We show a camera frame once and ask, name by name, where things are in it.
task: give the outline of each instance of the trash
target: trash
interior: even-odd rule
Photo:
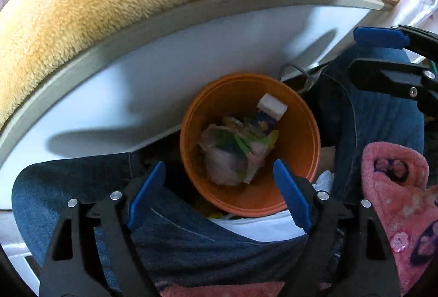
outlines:
[[[287,105],[265,94],[251,118],[224,116],[222,125],[210,124],[199,145],[205,152],[207,177],[216,184],[250,183],[279,137],[277,122]]]

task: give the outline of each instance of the blue gripper pad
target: blue gripper pad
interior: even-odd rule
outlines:
[[[166,180],[166,165],[159,161],[146,178],[145,183],[129,206],[129,216],[126,226],[130,231],[137,229],[149,212],[153,199],[163,187]]]
[[[410,38],[398,29],[384,27],[357,27],[353,32],[354,40],[360,46],[377,46],[403,49],[410,45]]]
[[[310,211],[311,203],[301,192],[291,172],[282,160],[275,160],[274,162],[274,181],[295,224],[307,233],[313,227]]]

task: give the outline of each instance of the pink towel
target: pink towel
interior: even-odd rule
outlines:
[[[402,293],[417,282],[438,253],[438,186],[426,190],[428,176],[426,159],[412,149],[386,142],[364,149],[364,196],[373,204],[390,241]]]
[[[275,297],[284,282],[253,283],[235,286],[181,287],[171,286],[161,292],[162,297]]]

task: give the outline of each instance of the person's leg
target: person's leg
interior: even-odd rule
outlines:
[[[332,195],[351,203],[362,197],[361,158],[367,144],[390,142],[421,154],[424,149],[424,119],[415,101],[360,91],[350,82],[347,68],[359,57],[409,63],[403,50],[353,46],[323,70],[305,98],[322,144],[336,146]]]
[[[17,178],[12,205],[23,238],[40,265],[53,229],[71,198],[96,201],[144,174],[139,157],[119,154],[35,164]],[[101,229],[96,238],[105,274],[117,287]],[[306,236],[258,243],[194,211],[163,188],[133,242],[154,282],[182,286],[280,281],[295,264]]]

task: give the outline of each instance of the orange bowl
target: orange bowl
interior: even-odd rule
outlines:
[[[279,139],[250,184],[217,185],[207,178],[198,141],[209,124],[223,116],[252,115],[265,93],[288,106],[277,128]],[[315,180],[321,149],[315,118],[304,100],[284,83],[255,73],[236,73],[205,86],[185,113],[180,135],[184,167],[199,193],[220,209],[244,217],[260,217],[286,209],[272,177],[272,164],[282,158],[293,172]]]

